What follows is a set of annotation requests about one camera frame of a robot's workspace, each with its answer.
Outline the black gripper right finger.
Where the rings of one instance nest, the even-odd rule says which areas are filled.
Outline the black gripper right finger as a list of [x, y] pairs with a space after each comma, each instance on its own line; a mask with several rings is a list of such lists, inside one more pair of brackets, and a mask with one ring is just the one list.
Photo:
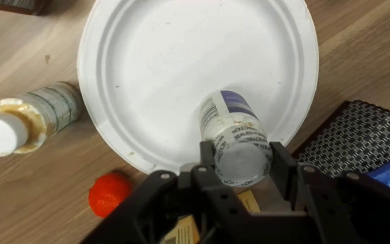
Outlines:
[[281, 142], [271, 142], [273, 167], [271, 176], [275, 181], [289, 180], [297, 169], [297, 161]]

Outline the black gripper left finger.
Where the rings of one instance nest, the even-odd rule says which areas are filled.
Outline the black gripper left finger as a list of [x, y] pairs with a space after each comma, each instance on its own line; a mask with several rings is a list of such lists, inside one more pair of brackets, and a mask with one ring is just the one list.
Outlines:
[[198, 167], [199, 172], [208, 172], [216, 169], [216, 160], [214, 160], [214, 144], [212, 141], [202, 141], [201, 146], [201, 165]]

